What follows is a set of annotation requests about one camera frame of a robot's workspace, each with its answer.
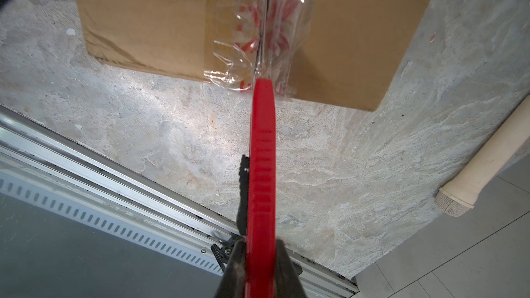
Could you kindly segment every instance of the tile grout line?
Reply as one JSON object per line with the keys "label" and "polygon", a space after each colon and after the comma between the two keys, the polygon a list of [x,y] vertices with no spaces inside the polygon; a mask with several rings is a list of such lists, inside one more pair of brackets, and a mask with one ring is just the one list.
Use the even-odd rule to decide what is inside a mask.
{"label": "tile grout line", "polygon": [[423,289],[423,291],[425,291],[425,293],[429,296],[429,298],[431,298],[430,294],[427,292],[427,290],[425,290],[425,288],[423,287],[423,285],[421,285],[420,283],[420,280],[417,280],[418,284],[420,285],[420,287]]}
{"label": "tile grout line", "polygon": [[434,275],[434,277],[435,277],[436,279],[438,279],[438,280],[440,281],[440,283],[444,286],[444,288],[447,290],[447,292],[450,293],[450,294],[453,296],[453,298],[455,298],[455,295],[454,295],[451,291],[449,291],[449,289],[447,288],[447,286],[445,286],[444,282],[442,282],[442,281],[438,278],[438,276],[436,276],[436,274],[434,273],[434,271],[432,271],[431,273]]}
{"label": "tile grout line", "polygon": [[388,283],[388,286],[390,287],[390,289],[392,289],[392,291],[394,291],[394,293],[396,293],[396,290],[394,290],[394,288],[392,287],[392,285],[390,284],[390,282],[386,279],[386,276],[385,274],[383,274],[383,271],[381,270],[381,268],[379,268],[379,265],[377,264],[377,262],[374,262],[375,265],[377,266],[377,269],[379,269],[379,271],[381,272],[381,275],[383,275],[383,277],[385,278],[385,281]]}
{"label": "tile grout line", "polygon": [[[423,277],[423,276],[425,276],[425,275],[427,275],[427,274],[429,274],[429,273],[434,272],[436,269],[438,269],[438,268],[440,268],[441,266],[445,265],[446,263],[450,262],[451,260],[453,260],[454,258],[458,257],[458,256],[461,255],[462,253],[466,252],[467,250],[471,249],[471,248],[474,247],[475,245],[479,244],[480,242],[482,242],[482,241],[488,239],[488,238],[491,237],[492,235],[495,235],[497,232],[499,232],[500,230],[502,230],[502,229],[506,228],[507,226],[511,225],[513,222],[519,220],[521,217],[527,215],[528,213],[530,213],[530,211],[528,211],[528,212],[526,212],[525,214],[521,215],[520,217],[516,218],[516,219],[513,220],[512,222],[506,224],[504,227],[502,227],[502,228],[500,228],[499,230],[495,231],[494,233],[492,233],[491,235],[487,236],[486,238],[484,238],[484,239],[480,240],[479,242],[473,244],[473,246],[468,247],[467,249],[465,249],[464,251],[462,251],[462,252],[460,252],[459,254],[455,255],[453,258],[447,260],[446,262],[444,262],[444,263],[441,264],[440,266],[437,266],[437,267],[434,268],[433,270],[428,271],[426,274],[421,275],[421,277]],[[421,277],[419,277],[419,278],[417,278],[416,280],[412,281],[412,283],[414,283],[415,281],[420,280]],[[408,286],[411,285],[412,283],[407,284],[405,287],[399,289],[399,290],[396,291],[395,293],[400,292],[401,290],[405,289],[406,287],[408,287]]]}
{"label": "tile grout line", "polygon": [[507,182],[508,184],[513,185],[513,186],[516,187],[516,188],[519,188],[519,189],[523,190],[523,191],[526,192],[527,194],[530,194],[530,192],[526,191],[526,190],[523,189],[523,188],[520,188],[520,187],[516,186],[516,185],[513,184],[512,182],[508,182],[507,180],[505,180],[505,179],[503,179],[502,177],[499,177],[499,176],[496,176],[496,177],[497,177],[497,178],[500,178],[500,179],[503,180],[504,182]]}

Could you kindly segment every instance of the brown cardboard flap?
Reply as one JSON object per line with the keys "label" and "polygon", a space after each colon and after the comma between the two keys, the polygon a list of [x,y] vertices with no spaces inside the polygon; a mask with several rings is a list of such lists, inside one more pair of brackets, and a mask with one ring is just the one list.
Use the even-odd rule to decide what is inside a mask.
{"label": "brown cardboard flap", "polygon": [[[197,81],[220,69],[214,38],[224,1],[77,0],[86,48],[125,68]],[[429,0],[316,0],[311,33],[293,59],[295,98],[375,110]]]}

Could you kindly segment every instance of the floor tile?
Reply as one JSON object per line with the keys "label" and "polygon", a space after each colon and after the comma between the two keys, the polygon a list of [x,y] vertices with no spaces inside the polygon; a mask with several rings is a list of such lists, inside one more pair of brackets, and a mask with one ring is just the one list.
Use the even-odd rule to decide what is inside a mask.
{"label": "floor tile", "polygon": [[498,176],[530,193],[530,156],[522,158]]}
{"label": "floor tile", "polygon": [[394,294],[377,265],[371,264],[355,276],[362,298],[388,298]]}
{"label": "floor tile", "polygon": [[530,213],[433,273],[454,297],[530,297]]}
{"label": "floor tile", "polygon": [[394,291],[420,279],[530,211],[530,194],[495,177],[460,217],[443,214],[377,261]]}
{"label": "floor tile", "polygon": [[418,280],[430,298],[454,298],[432,272]]}
{"label": "floor tile", "polygon": [[429,295],[418,281],[415,281],[401,291],[394,293],[391,298],[429,298]]}

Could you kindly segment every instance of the clear packing tape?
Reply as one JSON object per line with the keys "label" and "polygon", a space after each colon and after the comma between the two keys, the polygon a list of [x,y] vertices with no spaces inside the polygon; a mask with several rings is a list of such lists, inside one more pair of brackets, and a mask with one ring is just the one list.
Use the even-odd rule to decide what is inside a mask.
{"label": "clear packing tape", "polygon": [[315,0],[208,0],[204,76],[230,90],[251,90],[257,78],[293,96],[289,69],[308,37]]}

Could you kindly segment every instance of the red utility knife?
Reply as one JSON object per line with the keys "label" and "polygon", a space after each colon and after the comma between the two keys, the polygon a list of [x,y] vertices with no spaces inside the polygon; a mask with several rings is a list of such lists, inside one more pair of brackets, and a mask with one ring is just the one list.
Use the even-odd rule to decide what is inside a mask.
{"label": "red utility knife", "polygon": [[257,79],[250,124],[246,298],[273,298],[276,114],[272,81]]}

